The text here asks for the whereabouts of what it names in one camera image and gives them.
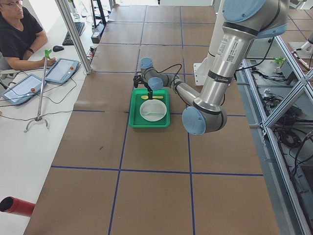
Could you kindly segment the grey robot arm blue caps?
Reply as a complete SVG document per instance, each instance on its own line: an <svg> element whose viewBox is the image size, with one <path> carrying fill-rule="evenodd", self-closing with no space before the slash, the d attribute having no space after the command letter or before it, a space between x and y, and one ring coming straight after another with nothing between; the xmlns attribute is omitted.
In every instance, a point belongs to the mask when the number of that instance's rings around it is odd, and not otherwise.
<svg viewBox="0 0 313 235"><path fill-rule="evenodd" d="M227 114L221 106L224 94L239 68L252 40L283 34L288 24L288 0L223 0L219 7L213 34L216 51L206 69L205 83L197 92L177 75L158 72L151 58L140 60L140 75L134 77L134 87L143 84L148 97L154 91L169 87L189 106L182 113L185 130L192 135L203 135L221 130Z"/></svg>

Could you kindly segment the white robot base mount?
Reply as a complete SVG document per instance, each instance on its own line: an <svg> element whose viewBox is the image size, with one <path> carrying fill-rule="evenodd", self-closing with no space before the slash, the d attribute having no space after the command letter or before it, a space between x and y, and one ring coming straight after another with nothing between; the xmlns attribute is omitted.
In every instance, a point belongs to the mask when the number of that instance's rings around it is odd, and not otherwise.
<svg viewBox="0 0 313 235"><path fill-rule="evenodd" d="M208 74L208 69L205 62L194 63L193 69L196 86L203 86Z"/></svg>

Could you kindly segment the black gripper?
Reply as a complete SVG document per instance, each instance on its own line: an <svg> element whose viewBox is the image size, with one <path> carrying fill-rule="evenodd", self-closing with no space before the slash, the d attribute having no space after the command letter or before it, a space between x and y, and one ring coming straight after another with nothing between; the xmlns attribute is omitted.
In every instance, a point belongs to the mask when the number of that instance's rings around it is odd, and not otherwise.
<svg viewBox="0 0 313 235"><path fill-rule="evenodd" d="M148 85L147 82L145 82L142 78L141 78L141 75L135 75L134 78L133 78L133 82L134 82L134 87L135 88L138 88L138 85L139 84L142 84L145 86L145 88L147 89L148 91L148 99L152 100L153 99L153 91L152 89L150 88L150 86Z"/></svg>

